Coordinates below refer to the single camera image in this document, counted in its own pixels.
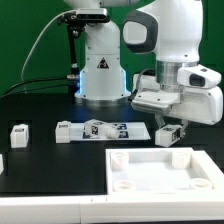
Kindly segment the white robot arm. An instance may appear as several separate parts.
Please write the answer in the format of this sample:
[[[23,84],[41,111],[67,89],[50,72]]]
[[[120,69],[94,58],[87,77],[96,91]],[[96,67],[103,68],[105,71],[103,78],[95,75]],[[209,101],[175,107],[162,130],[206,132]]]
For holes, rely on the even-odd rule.
[[[221,74],[199,64],[203,31],[201,0],[154,0],[131,11],[118,27],[106,9],[128,0],[64,0],[83,22],[85,65],[75,93],[81,103],[99,106],[129,97],[135,110],[213,125],[223,114]],[[153,77],[141,74],[131,92],[124,83],[119,46],[135,54],[153,53]]]

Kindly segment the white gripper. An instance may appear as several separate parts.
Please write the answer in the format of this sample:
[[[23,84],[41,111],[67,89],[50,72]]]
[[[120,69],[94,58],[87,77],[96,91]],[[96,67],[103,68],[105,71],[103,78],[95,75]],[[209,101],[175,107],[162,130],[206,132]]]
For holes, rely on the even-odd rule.
[[[159,128],[165,125],[162,116],[182,119],[180,137],[184,138],[189,121],[214,125],[223,115],[223,94],[219,87],[198,89],[185,87],[183,93],[143,91],[132,100],[135,110],[156,114]]]

